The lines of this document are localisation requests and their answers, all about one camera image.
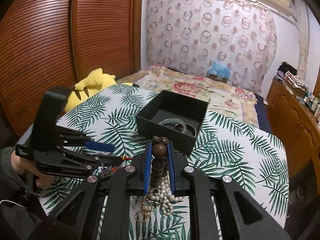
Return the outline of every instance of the patterned curtain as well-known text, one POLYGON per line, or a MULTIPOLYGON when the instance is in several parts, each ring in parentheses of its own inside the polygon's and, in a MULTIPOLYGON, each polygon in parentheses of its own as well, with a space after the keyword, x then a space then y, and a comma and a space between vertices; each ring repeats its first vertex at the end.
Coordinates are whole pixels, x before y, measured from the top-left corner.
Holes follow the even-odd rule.
POLYGON ((147 62, 206 76, 213 62, 228 84, 260 93, 276 53, 271 11, 238 0, 148 0, 147 62))

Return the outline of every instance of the wooden wardrobe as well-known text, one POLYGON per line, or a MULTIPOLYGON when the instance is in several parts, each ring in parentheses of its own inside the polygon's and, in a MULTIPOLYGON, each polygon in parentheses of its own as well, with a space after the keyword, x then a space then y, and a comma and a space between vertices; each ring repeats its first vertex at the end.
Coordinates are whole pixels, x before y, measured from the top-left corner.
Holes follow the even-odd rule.
POLYGON ((0 22, 0 104, 18 136, 44 92, 133 70, 133 0, 14 0, 0 22))

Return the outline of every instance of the open box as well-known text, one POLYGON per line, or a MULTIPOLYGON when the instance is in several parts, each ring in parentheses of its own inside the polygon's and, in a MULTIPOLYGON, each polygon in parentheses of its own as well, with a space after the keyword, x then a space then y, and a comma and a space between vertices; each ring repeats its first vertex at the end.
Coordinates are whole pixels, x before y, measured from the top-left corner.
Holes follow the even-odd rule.
POLYGON ((190 155, 207 112, 208 102, 163 90, 154 97, 137 115, 138 133, 148 139, 153 136, 167 137, 174 149, 190 155), (179 118, 192 125, 197 135, 187 129, 183 134, 175 130, 174 124, 159 123, 168 118, 179 118))

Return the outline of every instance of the tropical leaf bedspread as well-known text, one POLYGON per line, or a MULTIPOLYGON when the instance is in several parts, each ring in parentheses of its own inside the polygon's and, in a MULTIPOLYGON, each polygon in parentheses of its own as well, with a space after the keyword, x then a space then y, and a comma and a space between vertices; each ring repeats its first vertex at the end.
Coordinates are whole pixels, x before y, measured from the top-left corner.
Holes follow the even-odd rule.
MULTIPOLYGON (((143 152, 146 144, 146 139, 138 134, 135 115, 154 96, 156 93, 144 89, 114 85, 65 114, 59 125, 84 131, 95 141, 114 144, 115 155, 132 157, 143 152)), ((95 153, 79 147, 73 150, 95 153)), ((289 179, 284 146, 277 137, 252 124, 208 111, 188 161, 209 176, 233 177, 284 227, 289 179)), ((80 179, 57 178, 40 198, 46 213, 80 182, 80 179)), ((129 239, 189 239, 187 197, 173 205, 172 215, 163 216, 157 207, 144 223, 136 223, 134 219, 141 203, 133 197, 131 200, 135 208, 131 207, 130 211, 129 239)))

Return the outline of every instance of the pikachu plush toy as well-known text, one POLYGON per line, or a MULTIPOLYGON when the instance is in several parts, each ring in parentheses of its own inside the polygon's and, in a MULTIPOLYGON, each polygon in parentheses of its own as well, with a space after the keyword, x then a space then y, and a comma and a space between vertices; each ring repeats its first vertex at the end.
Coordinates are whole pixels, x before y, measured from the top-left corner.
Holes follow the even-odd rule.
MULTIPOLYGON (((115 79, 115 75, 103 74, 102 68, 93 70, 85 79, 75 85, 74 91, 71 92, 68 98, 64 112, 69 112, 88 98, 112 85, 115 85, 115 79)), ((138 86, 133 83, 124 83, 124 85, 138 86)))

